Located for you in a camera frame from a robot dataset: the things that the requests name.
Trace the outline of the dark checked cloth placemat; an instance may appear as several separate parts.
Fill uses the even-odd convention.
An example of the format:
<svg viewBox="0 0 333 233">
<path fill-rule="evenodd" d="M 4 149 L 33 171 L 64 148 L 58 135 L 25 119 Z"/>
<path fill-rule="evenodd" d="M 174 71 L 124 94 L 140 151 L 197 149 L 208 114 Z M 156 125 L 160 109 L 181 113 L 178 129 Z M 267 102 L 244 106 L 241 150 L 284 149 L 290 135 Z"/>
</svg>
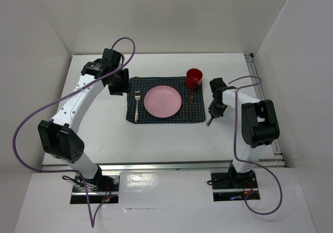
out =
<svg viewBox="0 0 333 233">
<path fill-rule="evenodd" d="M 202 86 L 191 90 L 186 86 L 186 78 L 178 77 L 132 77 L 129 80 L 130 91 L 127 94 L 126 120 L 135 122 L 136 100 L 135 92 L 140 92 L 138 105 L 138 124 L 174 124 L 174 123 L 201 123 L 205 121 L 206 114 L 203 101 Z M 144 98 L 148 91 L 157 86 L 174 88 L 181 96 L 182 105 L 175 115 L 169 118 L 158 118 L 151 115 L 144 106 Z"/>
</svg>

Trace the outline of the silver fork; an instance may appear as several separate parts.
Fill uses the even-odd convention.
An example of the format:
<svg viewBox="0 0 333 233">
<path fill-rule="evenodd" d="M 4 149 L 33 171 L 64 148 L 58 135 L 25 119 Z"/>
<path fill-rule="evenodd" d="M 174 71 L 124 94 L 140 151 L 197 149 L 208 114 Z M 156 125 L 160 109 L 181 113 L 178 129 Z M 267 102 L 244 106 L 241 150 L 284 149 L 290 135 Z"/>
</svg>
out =
<svg viewBox="0 0 333 233">
<path fill-rule="evenodd" d="M 139 101 L 140 101 L 140 91 L 137 90 L 135 92 L 135 101 L 136 101 L 136 108 L 135 108 L 135 123 L 138 122 L 138 116 L 139 116 L 139 112 L 138 112 L 138 104 L 139 104 Z"/>
</svg>

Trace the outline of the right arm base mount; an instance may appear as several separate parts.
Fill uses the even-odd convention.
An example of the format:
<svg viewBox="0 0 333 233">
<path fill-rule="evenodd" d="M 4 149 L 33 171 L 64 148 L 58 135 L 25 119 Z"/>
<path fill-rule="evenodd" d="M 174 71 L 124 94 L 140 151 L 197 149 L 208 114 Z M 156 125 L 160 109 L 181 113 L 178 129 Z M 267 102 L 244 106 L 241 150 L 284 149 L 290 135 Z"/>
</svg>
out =
<svg viewBox="0 0 333 233">
<path fill-rule="evenodd" d="M 239 180 L 231 180 L 228 173 L 211 173 L 207 185 L 212 187 L 213 201 L 260 200 L 257 177 L 254 172 Z"/>
</svg>

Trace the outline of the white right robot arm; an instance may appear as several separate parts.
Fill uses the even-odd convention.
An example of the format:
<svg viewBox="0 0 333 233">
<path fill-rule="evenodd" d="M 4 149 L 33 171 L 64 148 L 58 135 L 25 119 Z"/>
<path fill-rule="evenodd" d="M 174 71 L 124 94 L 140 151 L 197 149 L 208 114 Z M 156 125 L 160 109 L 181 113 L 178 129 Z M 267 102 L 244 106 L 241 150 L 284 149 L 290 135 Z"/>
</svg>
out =
<svg viewBox="0 0 333 233">
<path fill-rule="evenodd" d="M 233 159 L 227 176 L 220 180 L 211 180 L 212 186 L 242 188 L 254 178 L 254 162 L 259 159 L 263 149 L 271 145 L 280 136 L 279 125 L 271 100 L 259 100 L 241 93 L 234 86 L 227 86 L 221 77 L 209 82 L 213 100 L 208 112 L 213 119 L 222 117 L 226 108 L 233 108 L 240 122 L 237 128 L 246 148 Z"/>
</svg>

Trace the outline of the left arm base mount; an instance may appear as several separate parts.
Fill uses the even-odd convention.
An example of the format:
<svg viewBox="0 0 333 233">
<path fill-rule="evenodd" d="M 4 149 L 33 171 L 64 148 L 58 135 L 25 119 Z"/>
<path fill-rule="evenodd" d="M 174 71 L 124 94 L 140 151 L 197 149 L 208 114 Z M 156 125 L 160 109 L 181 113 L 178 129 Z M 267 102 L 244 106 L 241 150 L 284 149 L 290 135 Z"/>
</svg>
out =
<svg viewBox="0 0 333 233">
<path fill-rule="evenodd" d="M 67 175 L 62 176 L 63 180 L 72 182 L 72 191 L 70 204 L 87 204 L 86 189 L 79 175 L 71 178 Z M 119 202 L 119 184 L 120 174 L 112 173 L 106 181 L 97 188 L 96 186 L 87 183 L 87 191 L 91 204 L 99 204 L 102 201 L 105 204 L 116 204 Z"/>
</svg>

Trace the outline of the brown wooden spoon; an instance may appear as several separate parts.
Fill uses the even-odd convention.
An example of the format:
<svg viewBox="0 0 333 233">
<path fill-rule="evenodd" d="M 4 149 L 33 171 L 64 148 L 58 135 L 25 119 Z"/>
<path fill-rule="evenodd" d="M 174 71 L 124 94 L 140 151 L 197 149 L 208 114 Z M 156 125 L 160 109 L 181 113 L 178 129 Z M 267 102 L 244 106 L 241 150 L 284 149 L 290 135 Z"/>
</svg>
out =
<svg viewBox="0 0 333 233">
<path fill-rule="evenodd" d="M 194 120 L 194 116 L 193 116 L 193 102 L 194 102 L 194 94 L 190 93 L 188 95 L 188 102 L 189 102 L 189 113 L 190 113 L 190 120 L 193 121 Z"/>
</svg>

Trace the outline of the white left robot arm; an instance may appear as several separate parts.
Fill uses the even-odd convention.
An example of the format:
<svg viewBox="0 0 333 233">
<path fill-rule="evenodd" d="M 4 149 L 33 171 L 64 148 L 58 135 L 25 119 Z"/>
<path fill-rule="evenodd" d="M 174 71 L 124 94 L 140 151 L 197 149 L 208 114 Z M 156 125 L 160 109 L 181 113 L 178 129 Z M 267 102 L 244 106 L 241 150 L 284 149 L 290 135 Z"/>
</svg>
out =
<svg viewBox="0 0 333 233">
<path fill-rule="evenodd" d="M 94 99 L 105 88 L 111 95 L 129 91 L 129 71 L 121 69 L 124 57 L 113 49 L 105 49 L 101 58 L 88 62 L 81 71 L 75 90 L 61 109 L 49 120 L 42 120 L 37 129 L 44 151 L 79 171 L 84 185 L 91 191 L 102 189 L 110 179 L 102 175 L 100 166 L 84 153 L 85 144 L 78 136 L 80 124 Z"/>
</svg>

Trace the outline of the red mug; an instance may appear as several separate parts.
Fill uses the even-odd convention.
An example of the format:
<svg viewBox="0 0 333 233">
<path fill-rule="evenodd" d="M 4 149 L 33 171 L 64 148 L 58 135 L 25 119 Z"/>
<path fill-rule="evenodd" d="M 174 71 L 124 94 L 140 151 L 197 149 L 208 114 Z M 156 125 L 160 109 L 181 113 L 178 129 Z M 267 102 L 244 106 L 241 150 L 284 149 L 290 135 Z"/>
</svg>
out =
<svg viewBox="0 0 333 233">
<path fill-rule="evenodd" d="M 189 89 L 197 89 L 201 86 L 203 73 L 196 68 L 189 69 L 186 73 L 186 86 Z"/>
</svg>

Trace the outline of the pink plate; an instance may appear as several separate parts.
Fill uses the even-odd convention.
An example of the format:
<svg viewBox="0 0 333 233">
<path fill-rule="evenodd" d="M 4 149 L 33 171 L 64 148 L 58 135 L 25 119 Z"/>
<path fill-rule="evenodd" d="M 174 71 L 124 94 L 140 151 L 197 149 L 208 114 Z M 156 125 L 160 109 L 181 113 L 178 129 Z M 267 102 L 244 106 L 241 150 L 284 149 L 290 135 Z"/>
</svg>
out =
<svg viewBox="0 0 333 233">
<path fill-rule="evenodd" d="M 169 118 L 175 115 L 182 106 L 179 92 L 169 86 L 156 86 L 144 97 L 144 107 L 149 114 L 157 118 Z"/>
</svg>

